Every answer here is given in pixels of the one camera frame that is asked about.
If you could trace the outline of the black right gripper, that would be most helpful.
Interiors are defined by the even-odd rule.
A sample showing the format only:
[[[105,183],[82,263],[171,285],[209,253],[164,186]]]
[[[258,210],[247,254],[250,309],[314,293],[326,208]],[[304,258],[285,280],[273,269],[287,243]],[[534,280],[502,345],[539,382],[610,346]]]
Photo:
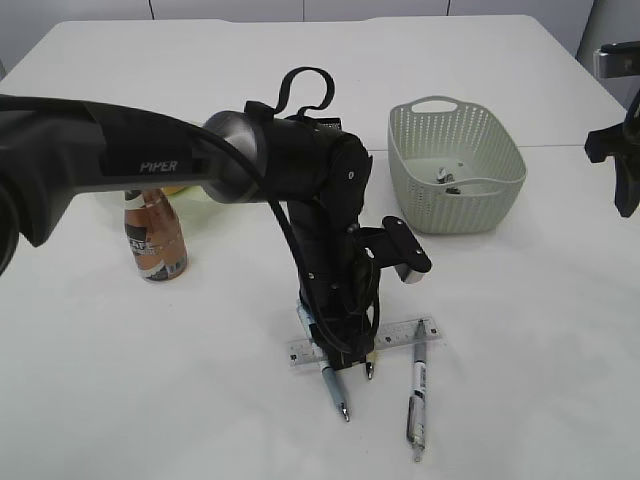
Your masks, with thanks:
[[[639,205],[639,93],[634,96],[622,123],[591,131],[584,145],[592,163],[615,157],[614,204],[622,217],[630,217]]]

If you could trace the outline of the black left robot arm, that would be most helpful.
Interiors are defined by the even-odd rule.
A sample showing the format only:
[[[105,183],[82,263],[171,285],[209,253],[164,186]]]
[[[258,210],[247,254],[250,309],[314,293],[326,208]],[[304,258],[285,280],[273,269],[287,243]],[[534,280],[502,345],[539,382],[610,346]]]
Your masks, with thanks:
[[[355,234],[372,159],[303,106],[250,101],[197,126],[87,100],[1,99],[1,262],[46,242],[82,193],[200,186],[220,203],[267,203],[290,248],[314,339],[332,365],[362,361],[379,326],[379,276]]]

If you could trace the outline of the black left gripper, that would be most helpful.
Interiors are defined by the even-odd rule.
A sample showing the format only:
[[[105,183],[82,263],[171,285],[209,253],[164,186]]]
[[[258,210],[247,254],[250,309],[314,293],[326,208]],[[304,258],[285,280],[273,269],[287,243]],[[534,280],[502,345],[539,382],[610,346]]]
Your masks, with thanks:
[[[328,363],[334,370],[342,370],[357,365],[365,369],[366,356],[374,350],[376,336],[376,299],[359,314],[348,314],[343,307],[320,310],[327,328],[341,342],[348,344],[350,353],[336,349],[320,331],[319,326],[311,327],[311,337],[324,351]]]

